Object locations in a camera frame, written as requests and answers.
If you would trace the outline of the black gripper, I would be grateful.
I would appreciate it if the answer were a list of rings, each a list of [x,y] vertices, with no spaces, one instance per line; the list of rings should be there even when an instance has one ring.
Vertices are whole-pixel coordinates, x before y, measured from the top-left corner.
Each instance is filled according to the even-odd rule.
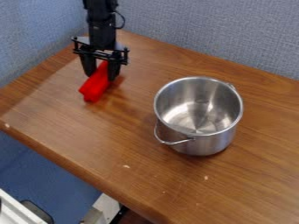
[[[96,60],[106,60],[106,78],[113,81],[120,73],[121,65],[128,64],[128,48],[118,42],[114,42],[104,49],[98,49],[89,43],[88,37],[72,37],[73,53],[78,55],[80,63],[85,75],[89,77],[96,69]]]

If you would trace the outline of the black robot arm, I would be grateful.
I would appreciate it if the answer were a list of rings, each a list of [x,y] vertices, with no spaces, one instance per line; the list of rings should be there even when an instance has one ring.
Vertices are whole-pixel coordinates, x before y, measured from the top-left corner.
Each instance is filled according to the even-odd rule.
[[[86,11],[88,36],[72,37],[73,53],[80,57],[85,75],[97,68],[96,60],[106,62],[106,79],[113,81],[120,67],[128,64],[128,48],[117,42],[117,30],[125,18],[117,11],[117,0],[81,0]]]

